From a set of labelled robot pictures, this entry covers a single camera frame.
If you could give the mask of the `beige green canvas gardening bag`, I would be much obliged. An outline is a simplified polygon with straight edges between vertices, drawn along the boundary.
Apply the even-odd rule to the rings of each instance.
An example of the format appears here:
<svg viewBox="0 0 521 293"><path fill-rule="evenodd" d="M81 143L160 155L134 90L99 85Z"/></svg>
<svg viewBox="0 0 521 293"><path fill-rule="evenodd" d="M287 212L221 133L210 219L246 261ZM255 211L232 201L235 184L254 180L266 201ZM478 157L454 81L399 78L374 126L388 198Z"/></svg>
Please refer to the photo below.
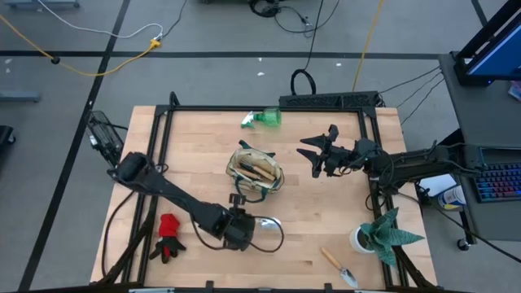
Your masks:
<svg viewBox="0 0 521 293"><path fill-rule="evenodd" d="M230 157L225 172L232 178L237 194L244 195L245 203L260 203L265 201L268 194L277 193L285 182L285 175L280 164L274 159L273 152L263 152L249 146L244 140L239 142L240 148ZM239 162L246 160L264 169L276 177L270 181L259 173L243 168ZM252 180L237 172L237 168L260 175L260 180Z"/></svg>

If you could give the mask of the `green plant in white pot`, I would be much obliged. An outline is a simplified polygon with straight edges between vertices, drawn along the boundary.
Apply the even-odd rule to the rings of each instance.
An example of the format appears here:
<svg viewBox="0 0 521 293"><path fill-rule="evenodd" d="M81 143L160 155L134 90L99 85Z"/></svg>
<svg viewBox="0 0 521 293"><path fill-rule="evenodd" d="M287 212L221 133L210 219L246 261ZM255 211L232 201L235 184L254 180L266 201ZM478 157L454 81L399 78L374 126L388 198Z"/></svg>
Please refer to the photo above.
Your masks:
<svg viewBox="0 0 521 293"><path fill-rule="evenodd" d="M393 247L399 247L423 240L421 235L393 228L399 208L393 208L372 223L362 223L354 228L349 241L352 248L361 254L375 253L380 261L396 268Z"/></svg>

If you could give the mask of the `black power supply box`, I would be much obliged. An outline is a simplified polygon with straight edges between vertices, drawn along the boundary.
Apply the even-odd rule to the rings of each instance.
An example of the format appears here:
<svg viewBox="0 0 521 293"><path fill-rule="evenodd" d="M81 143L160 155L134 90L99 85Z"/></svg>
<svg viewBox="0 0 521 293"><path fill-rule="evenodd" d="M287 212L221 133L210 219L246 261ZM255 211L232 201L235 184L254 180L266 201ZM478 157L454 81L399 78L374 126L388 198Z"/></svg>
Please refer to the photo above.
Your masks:
<svg viewBox="0 0 521 293"><path fill-rule="evenodd" d="M106 160L119 161L124 143L116 132L116 127L101 111L91 111L86 119L90 131L91 146Z"/></svg>

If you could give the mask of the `black computer monitor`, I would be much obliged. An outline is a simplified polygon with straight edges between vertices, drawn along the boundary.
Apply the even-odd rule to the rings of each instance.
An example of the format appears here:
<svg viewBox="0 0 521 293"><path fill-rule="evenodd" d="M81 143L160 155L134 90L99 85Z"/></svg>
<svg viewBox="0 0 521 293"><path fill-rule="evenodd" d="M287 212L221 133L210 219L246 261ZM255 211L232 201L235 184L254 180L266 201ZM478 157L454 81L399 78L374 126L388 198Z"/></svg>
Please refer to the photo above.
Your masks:
<svg viewBox="0 0 521 293"><path fill-rule="evenodd" d="M463 86L521 81L521 0L507 0L454 61Z"/></svg>

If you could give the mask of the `black power strip box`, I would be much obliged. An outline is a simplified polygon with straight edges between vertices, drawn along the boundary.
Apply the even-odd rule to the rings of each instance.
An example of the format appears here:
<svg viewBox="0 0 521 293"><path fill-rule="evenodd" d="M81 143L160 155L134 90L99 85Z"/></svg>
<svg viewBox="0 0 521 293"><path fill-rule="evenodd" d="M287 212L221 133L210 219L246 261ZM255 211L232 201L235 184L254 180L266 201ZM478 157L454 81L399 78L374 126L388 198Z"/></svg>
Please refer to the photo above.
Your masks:
<svg viewBox="0 0 521 293"><path fill-rule="evenodd" d="M377 91L364 91L281 96L279 105L281 107L346 109L352 107L381 107L383 100Z"/></svg>

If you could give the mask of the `green plastic spray bottle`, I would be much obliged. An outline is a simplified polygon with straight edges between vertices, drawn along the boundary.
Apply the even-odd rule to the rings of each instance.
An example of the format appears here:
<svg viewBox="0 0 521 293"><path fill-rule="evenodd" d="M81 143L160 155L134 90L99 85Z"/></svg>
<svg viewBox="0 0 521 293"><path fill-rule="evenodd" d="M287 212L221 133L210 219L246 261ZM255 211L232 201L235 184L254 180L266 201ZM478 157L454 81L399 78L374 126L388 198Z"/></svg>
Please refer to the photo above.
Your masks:
<svg viewBox="0 0 521 293"><path fill-rule="evenodd" d="M278 127L282 123L282 113L278 107L267 107L262 112L250 111L242 120L241 128L252 128L254 121L260 121L269 127Z"/></svg>

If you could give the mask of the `grey desk top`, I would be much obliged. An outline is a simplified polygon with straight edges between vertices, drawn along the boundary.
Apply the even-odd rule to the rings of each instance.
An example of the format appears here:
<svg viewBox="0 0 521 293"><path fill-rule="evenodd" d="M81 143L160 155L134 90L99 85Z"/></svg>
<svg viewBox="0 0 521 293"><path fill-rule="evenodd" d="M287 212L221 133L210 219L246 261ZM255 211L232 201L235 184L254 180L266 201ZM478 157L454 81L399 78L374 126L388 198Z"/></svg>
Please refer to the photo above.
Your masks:
<svg viewBox="0 0 521 293"><path fill-rule="evenodd" d="M482 147L521 148L521 101L508 94L508 81L487 87L459 84L449 54L438 57L444 81L467 144Z"/></svg>

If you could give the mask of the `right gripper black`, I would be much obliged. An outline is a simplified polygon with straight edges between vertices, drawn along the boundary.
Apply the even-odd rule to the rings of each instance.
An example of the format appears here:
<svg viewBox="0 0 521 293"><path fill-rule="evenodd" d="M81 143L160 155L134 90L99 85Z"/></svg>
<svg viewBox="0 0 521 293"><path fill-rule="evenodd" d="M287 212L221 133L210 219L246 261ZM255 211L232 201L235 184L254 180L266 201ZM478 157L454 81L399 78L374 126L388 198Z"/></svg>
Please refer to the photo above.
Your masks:
<svg viewBox="0 0 521 293"><path fill-rule="evenodd" d="M330 125L327 135L323 133L316 137L300 139L302 143L318 147L321 150L321 154L319 155L315 151L297 149L298 153L313 163L313 177L318 178L322 171L324 171L328 177L335 177L336 169L348 167L352 152L343 146L334 145L338 136L338 127L336 125Z"/></svg>

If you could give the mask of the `wide scoop trowel wooden handle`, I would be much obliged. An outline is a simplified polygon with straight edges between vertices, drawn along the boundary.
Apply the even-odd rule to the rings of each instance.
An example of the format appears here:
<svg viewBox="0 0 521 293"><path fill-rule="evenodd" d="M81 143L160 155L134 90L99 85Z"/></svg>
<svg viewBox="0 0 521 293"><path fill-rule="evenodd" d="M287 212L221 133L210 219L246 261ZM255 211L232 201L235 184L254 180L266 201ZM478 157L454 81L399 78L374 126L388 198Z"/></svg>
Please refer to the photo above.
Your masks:
<svg viewBox="0 0 521 293"><path fill-rule="evenodd" d="M255 216L254 241L282 240L281 222L277 218Z"/></svg>

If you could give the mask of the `red and black gardening gloves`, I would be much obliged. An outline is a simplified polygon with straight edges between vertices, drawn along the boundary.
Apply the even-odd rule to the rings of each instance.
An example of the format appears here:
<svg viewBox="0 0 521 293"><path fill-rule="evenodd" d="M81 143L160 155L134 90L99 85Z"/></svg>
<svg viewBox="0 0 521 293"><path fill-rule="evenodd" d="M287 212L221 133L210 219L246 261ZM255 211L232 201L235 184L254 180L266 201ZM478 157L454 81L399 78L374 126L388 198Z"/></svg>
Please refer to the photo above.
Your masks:
<svg viewBox="0 0 521 293"><path fill-rule="evenodd" d="M163 264L167 264L171 258L176 258L180 251L186 247L177 238L177 230L180 227L179 220L171 213L165 213L160 217L159 237L155 249L148 256L149 260L160 257Z"/></svg>

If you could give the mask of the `black floor object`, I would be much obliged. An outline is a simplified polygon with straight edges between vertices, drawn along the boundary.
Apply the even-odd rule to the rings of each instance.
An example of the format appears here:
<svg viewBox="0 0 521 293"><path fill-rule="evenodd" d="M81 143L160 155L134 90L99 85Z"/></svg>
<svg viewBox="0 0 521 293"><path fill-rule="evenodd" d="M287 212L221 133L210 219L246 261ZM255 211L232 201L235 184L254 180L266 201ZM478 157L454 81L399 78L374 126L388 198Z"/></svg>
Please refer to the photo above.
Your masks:
<svg viewBox="0 0 521 293"><path fill-rule="evenodd" d="M2 156L7 148L16 141L14 129L8 125L0 125L0 156Z"/></svg>

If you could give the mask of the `backlit rainbow keyboard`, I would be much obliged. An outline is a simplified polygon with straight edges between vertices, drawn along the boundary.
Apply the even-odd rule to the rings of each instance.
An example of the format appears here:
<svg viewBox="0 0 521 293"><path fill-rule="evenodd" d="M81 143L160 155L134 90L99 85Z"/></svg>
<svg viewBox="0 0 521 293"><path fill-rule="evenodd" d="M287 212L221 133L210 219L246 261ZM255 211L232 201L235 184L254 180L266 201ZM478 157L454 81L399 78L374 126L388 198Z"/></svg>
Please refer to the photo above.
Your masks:
<svg viewBox="0 0 521 293"><path fill-rule="evenodd" d="M474 178L477 201L521 201L521 163L490 164Z"/></svg>

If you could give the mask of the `black desk leg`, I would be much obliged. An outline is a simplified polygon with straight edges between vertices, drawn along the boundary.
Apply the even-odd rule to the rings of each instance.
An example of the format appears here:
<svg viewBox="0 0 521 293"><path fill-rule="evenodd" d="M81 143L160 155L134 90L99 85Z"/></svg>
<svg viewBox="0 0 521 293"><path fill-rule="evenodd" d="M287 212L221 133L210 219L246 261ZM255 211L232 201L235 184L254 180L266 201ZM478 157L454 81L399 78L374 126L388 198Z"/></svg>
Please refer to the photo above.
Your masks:
<svg viewBox="0 0 521 293"><path fill-rule="evenodd" d="M462 135L462 131L460 129L456 129L453 131L450 135L448 135L446 138L444 138L441 142L439 142L439 145L441 146L452 146L458 143L464 143L465 138Z"/></svg>

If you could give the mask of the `white and blue can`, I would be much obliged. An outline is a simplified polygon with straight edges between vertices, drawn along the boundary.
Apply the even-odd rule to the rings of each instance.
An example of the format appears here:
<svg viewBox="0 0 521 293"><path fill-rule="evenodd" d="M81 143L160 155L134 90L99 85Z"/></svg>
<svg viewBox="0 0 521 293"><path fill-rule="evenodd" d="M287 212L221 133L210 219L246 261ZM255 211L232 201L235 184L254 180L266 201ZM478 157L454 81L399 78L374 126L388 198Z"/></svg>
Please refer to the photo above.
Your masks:
<svg viewBox="0 0 521 293"><path fill-rule="evenodd" d="M445 210L453 210L466 206L466 198L461 186L445 190L437 197L438 204Z"/></svg>

